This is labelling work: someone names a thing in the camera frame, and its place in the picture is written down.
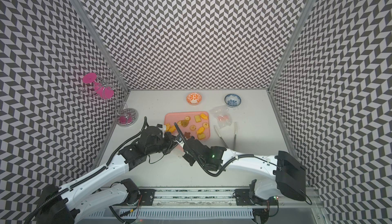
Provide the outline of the clear resealable bag far right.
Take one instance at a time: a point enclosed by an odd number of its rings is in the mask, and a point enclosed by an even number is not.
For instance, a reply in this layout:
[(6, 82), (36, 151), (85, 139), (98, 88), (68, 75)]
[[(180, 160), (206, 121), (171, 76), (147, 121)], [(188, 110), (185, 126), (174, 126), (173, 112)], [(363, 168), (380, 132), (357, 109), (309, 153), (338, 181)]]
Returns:
[(212, 108), (209, 113), (216, 118), (217, 125), (220, 129), (231, 126), (233, 123), (232, 117), (229, 113), (227, 105), (217, 106)]

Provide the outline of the square yellow cracker bottom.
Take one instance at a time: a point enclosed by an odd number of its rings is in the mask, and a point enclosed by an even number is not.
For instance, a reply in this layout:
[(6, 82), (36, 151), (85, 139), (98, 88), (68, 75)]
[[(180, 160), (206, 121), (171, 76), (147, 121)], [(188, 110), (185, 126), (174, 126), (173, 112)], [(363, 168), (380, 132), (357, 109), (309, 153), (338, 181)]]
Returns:
[(202, 140), (202, 139), (204, 139), (205, 137), (206, 137), (206, 135), (205, 135), (204, 133), (198, 135), (198, 139), (199, 139), (199, 140)]

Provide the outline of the blue patterned small bowl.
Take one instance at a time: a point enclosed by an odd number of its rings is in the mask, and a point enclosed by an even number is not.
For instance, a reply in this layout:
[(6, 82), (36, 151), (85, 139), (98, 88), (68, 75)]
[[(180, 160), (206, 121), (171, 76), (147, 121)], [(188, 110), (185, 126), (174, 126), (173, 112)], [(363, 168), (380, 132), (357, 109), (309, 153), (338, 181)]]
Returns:
[(233, 93), (227, 94), (224, 98), (224, 101), (225, 104), (231, 108), (238, 107), (242, 103), (241, 97)]

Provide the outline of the round glass dish pink item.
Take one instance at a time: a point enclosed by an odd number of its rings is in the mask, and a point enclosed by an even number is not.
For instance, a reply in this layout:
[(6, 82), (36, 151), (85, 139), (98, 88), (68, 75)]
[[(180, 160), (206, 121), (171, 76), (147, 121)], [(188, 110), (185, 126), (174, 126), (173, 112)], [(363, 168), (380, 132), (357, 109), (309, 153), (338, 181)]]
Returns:
[(122, 127), (128, 127), (135, 124), (138, 120), (138, 111), (134, 108), (127, 108), (121, 111), (117, 116), (117, 124)]

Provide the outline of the rectangular yellow biscuit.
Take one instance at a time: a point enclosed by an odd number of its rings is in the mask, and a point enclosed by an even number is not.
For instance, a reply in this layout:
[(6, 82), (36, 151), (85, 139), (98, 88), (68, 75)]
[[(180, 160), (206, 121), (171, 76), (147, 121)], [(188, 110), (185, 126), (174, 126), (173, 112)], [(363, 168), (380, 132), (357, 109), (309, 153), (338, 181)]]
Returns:
[(196, 123), (201, 122), (201, 117), (199, 115), (195, 115), (194, 118)]

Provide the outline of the brown star cookie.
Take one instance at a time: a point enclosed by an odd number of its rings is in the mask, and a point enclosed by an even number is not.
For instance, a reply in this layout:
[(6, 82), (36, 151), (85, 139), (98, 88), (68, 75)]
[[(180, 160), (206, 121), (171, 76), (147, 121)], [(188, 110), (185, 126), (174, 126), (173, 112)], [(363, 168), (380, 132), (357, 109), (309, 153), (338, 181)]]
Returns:
[(190, 133), (190, 132), (185, 132), (185, 133), (184, 133), (184, 137), (185, 137), (186, 139), (190, 139), (190, 138), (191, 138), (191, 133)]

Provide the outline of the brown heart cookie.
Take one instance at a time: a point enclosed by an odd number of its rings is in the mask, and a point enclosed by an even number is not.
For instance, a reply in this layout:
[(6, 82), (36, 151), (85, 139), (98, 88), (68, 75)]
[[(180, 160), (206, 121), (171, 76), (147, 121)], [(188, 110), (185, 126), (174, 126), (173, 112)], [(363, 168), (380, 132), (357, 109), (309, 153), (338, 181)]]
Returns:
[(188, 120), (182, 120), (182, 121), (181, 121), (181, 126), (182, 126), (182, 127), (187, 127), (188, 124), (189, 124), (189, 121), (188, 121)]

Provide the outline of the pink plastic tray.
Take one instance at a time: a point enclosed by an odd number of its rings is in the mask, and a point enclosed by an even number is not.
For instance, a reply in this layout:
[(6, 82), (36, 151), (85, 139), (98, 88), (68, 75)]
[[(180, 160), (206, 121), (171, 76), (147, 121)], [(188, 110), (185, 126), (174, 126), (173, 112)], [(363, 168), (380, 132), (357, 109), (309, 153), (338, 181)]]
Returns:
[[(201, 113), (205, 113), (208, 115), (208, 120), (204, 120), (201, 118), (201, 122), (196, 123), (195, 122), (195, 115), (199, 115)], [(191, 117), (189, 124), (187, 127), (182, 127), (181, 126), (181, 121), (185, 119), (186, 116)], [(206, 128), (204, 131), (204, 134), (206, 135), (206, 137), (202, 140), (207, 140), (210, 138), (211, 132), (210, 132), (210, 122), (209, 122), (209, 114), (207, 111), (194, 111), (194, 112), (173, 112), (173, 113), (168, 113), (165, 118), (164, 118), (164, 125), (168, 125), (170, 124), (171, 126), (174, 126), (174, 123), (177, 123), (178, 127), (180, 128), (180, 130), (182, 131), (182, 133), (184, 134), (185, 132), (190, 132), (191, 133), (191, 137), (193, 136), (195, 139), (198, 139), (198, 134), (197, 134), (197, 130), (201, 127), (203, 127), (203, 123), (208, 123), (209, 124), (209, 128)], [(192, 131), (190, 129), (191, 125), (195, 125), (196, 129), (194, 131)], [(174, 133), (172, 133), (172, 135), (177, 136), (179, 134), (178, 130), (176, 129), (176, 131)]]

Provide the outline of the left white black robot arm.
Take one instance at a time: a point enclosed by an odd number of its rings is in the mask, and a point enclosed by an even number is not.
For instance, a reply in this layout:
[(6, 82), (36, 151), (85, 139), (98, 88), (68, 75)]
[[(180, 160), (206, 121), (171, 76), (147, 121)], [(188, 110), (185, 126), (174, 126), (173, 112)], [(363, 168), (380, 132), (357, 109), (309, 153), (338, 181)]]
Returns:
[(105, 190), (101, 187), (143, 164), (152, 154), (171, 153), (184, 140), (182, 132), (174, 136), (164, 125), (149, 126), (144, 121), (141, 130), (118, 146), (106, 163), (60, 187), (46, 186), (36, 209), (24, 222), (76, 224), (102, 208), (112, 209), (122, 203), (138, 206), (143, 195), (131, 179), (123, 179)]

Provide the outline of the yellow duck cookie right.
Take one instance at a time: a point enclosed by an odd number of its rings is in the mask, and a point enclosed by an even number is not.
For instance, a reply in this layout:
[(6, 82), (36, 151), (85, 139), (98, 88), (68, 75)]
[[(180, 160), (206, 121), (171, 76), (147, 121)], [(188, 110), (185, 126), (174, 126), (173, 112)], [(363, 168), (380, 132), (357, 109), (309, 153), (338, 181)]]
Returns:
[(175, 126), (170, 126), (168, 129), (167, 129), (167, 132), (170, 132), (170, 133), (174, 133), (176, 131), (176, 127)]

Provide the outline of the orange patterned small bowl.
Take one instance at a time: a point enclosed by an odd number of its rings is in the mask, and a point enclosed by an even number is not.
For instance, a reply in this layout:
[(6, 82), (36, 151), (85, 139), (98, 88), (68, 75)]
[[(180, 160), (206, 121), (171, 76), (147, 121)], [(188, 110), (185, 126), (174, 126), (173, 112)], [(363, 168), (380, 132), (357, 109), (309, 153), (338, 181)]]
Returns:
[(192, 92), (186, 96), (186, 101), (190, 105), (198, 105), (202, 101), (202, 96), (198, 92)]

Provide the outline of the aluminium front rail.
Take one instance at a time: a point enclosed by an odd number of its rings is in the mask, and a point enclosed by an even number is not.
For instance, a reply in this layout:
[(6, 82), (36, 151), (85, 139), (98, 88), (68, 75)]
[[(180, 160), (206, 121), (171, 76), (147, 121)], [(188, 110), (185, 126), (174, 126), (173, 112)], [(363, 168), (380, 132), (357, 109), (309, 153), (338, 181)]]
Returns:
[[(190, 188), (142, 188), (140, 191), (142, 206), (150, 207), (247, 207), (258, 204), (266, 205), (266, 201), (256, 200), (250, 197), (250, 190), (246, 187), (190, 187)], [(279, 203), (281, 208), (322, 208), (323, 204), (317, 191), (313, 188), (307, 188), (307, 197), (305, 201), (295, 201), (286, 196), (279, 195), (271, 197), (269, 204), (275, 206)]]

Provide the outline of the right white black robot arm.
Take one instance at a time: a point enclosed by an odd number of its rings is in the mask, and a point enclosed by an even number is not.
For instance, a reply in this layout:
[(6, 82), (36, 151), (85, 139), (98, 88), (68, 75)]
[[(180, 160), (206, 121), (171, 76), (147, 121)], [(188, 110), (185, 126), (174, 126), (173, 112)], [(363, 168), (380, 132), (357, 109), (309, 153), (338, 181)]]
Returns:
[(250, 194), (261, 200), (266, 201), (278, 195), (295, 201), (307, 200), (305, 166), (290, 153), (279, 151), (276, 156), (257, 156), (221, 146), (208, 147), (193, 136), (187, 139), (177, 124), (175, 127), (179, 133), (177, 142), (191, 166), (197, 163), (212, 177), (218, 177), (228, 169), (255, 173), (261, 179), (252, 181)]

